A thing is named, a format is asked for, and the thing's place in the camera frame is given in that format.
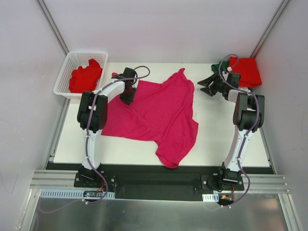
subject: red cloth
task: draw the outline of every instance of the red cloth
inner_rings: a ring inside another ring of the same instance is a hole
[[[236,62],[236,57],[231,57],[229,66],[233,66]],[[232,72],[240,73],[240,87],[255,88],[262,84],[257,63],[254,58],[241,58],[238,64],[232,69]]]
[[[95,59],[90,59],[89,66],[86,68],[80,66],[72,72],[72,77],[69,80],[69,90],[71,93],[95,90],[97,80],[101,77],[102,71],[100,64]]]
[[[139,81],[129,106],[115,97],[108,104],[102,135],[155,141],[161,162],[166,167],[177,167],[194,146],[198,132],[192,113],[194,86],[184,70],[162,84]]]

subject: pink cloth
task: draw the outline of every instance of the pink cloth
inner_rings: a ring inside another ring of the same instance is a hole
[[[166,167],[177,167],[194,146],[198,132],[192,113],[194,87],[184,70],[162,84],[140,80],[129,106],[115,97],[108,104],[102,135],[155,141],[160,161]]]

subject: purple cable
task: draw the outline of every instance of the purple cable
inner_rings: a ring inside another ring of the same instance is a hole
[[[107,89],[108,87],[110,87],[111,85],[113,85],[114,83],[117,83],[117,82],[119,82],[119,81],[136,80],[136,79],[148,77],[148,76],[150,75],[151,71],[150,71],[150,69],[149,69],[147,66],[143,66],[143,65],[142,65],[142,66],[137,66],[136,68],[134,68],[134,70],[136,70],[136,69],[138,69],[138,68],[142,68],[142,67],[144,67],[144,68],[146,68],[146,69],[148,70],[148,74],[146,74],[146,75],[144,75],[144,76],[142,76],[142,77],[117,79],[117,80],[115,80],[115,81],[113,81],[113,82],[111,82],[111,83],[108,83],[107,85],[103,86],[103,87],[95,94],[95,96],[94,96],[94,98],[93,98],[92,108],[91,108],[90,115],[89,115],[88,124],[87,124],[87,136],[90,134],[90,133],[89,133],[90,123],[91,123],[91,120],[92,120],[93,111],[94,111],[94,106],[95,106],[96,99],[97,99],[98,95],[99,95],[103,90]],[[89,142],[89,138],[87,137],[87,138],[86,138],[86,157],[89,156],[89,154],[88,154],[88,142]],[[106,185],[106,192],[104,193],[103,196],[101,196],[101,198],[99,198],[98,200],[93,201],[93,202],[89,202],[89,201],[88,201],[88,204],[96,204],[96,203],[100,202],[100,201],[107,195],[107,193],[108,193],[108,184],[107,184],[107,181],[106,181],[106,179],[104,178],[104,176],[102,176],[102,174],[101,174],[99,171],[97,171],[97,170],[95,169],[95,167],[92,165],[92,163],[91,163],[91,161],[90,161],[89,158],[88,158],[88,163],[89,163],[89,165],[91,166],[91,168],[102,178],[102,180],[104,181],[104,183],[105,183],[105,185]]]
[[[238,91],[244,92],[244,93],[246,93],[247,95],[248,95],[248,94],[251,94],[251,95],[254,97],[255,101],[256,101],[256,107],[257,107],[257,109],[256,109],[256,113],[257,113],[256,120],[255,120],[254,124],[251,126],[251,128],[246,132],[246,134],[245,134],[245,136],[244,136],[244,139],[243,139],[243,142],[242,142],[242,145],[241,145],[240,150],[239,150],[239,154],[238,154],[238,156],[237,156],[237,164],[238,164],[238,166],[239,166],[241,172],[246,176],[246,178],[247,178],[247,180],[248,180],[248,185],[247,185],[247,188],[246,188],[245,192],[243,193],[243,195],[242,195],[239,199],[237,199],[235,202],[233,202],[233,204],[235,204],[235,203],[239,202],[240,200],[242,200],[242,199],[247,195],[247,193],[248,193],[248,191],[249,191],[249,189],[250,189],[250,178],[249,178],[249,176],[247,175],[247,173],[244,171],[244,169],[242,168],[241,162],[240,162],[239,159],[241,158],[242,151],[243,151],[243,148],[244,148],[244,144],[245,144],[245,142],[246,142],[246,136],[248,136],[248,134],[252,131],[252,129],[254,129],[254,127],[257,125],[257,122],[258,122],[259,117],[260,117],[260,114],[259,114],[260,108],[259,108],[259,101],[258,101],[258,99],[257,99],[256,94],[254,94],[254,93],[251,92],[251,91],[246,91],[246,90],[243,90],[243,89],[238,89],[238,88],[232,86],[232,85],[229,84],[229,83],[225,80],[225,78],[223,77],[223,75],[222,75],[222,73],[221,73],[221,65],[222,65],[222,62],[225,61],[227,58],[230,58],[231,56],[234,56],[234,57],[237,58],[236,63],[235,63],[231,68],[234,68],[234,67],[238,64],[238,62],[239,62],[239,57],[238,57],[236,54],[229,54],[229,55],[227,55],[226,57],[224,57],[224,58],[222,59],[222,61],[219,63],[219,67],[218,67],[218,74],[219,74],[221,80],[222,80],[225,84],[227,84],[229,87],[231,87],[232,89],[234,89],[234,90],[238,90]]]

